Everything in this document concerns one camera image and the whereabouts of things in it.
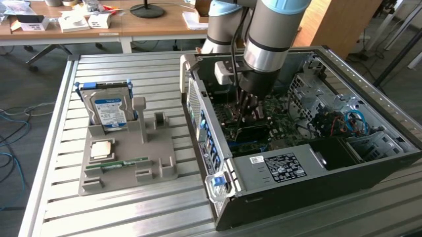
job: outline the metal slatted table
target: metal slatted table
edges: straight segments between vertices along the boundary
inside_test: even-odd
[[[185,52],[87,55],[69,60],[20,229],[24,236],[394,236],[422,225],[422,160],[374,188],[224,232],[213,231],[179,92]],[[77,196],[87,111],[72,84],[133,82],[145,116],[169,116],[179,178]]]

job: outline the robotic arm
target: robotic arm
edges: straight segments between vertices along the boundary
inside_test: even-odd
[[[270,94],[292,44],[304,10],[311,0],[213,0],[209,8],[208,37],[203,53],[229,52],[229,42],[240,21],[236,4],[254,7],[247,34],[237,88],[237,109],[243,122],[256,120],[255,110]]]

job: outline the black lamp base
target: black lamp base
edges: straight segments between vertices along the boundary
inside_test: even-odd
[[[148,4],[148,8],[145,8],[144,4],[135,5],[129,9],[131,13],[140,18],[156,18],[163,16],[164,9],[159,6]]]

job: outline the blue hard drive label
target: blue hard drive label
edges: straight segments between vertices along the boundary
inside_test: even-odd
[[[121,127],[125,125],[125,115],[121,107],[121,99],[101,99],[95,101],[95,107],[100,116],[101,124],[105,127]]]
[[[275,157],[264,158],[264,163],[275,182],[280,183],[287,180],[306,176],[306,172],[294,153],[287,153]]]

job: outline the wooden cabinet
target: wooden cabinet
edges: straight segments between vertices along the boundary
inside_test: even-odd
[[[346,58],[382,0],[312,0],[294,46],[327,45]]]

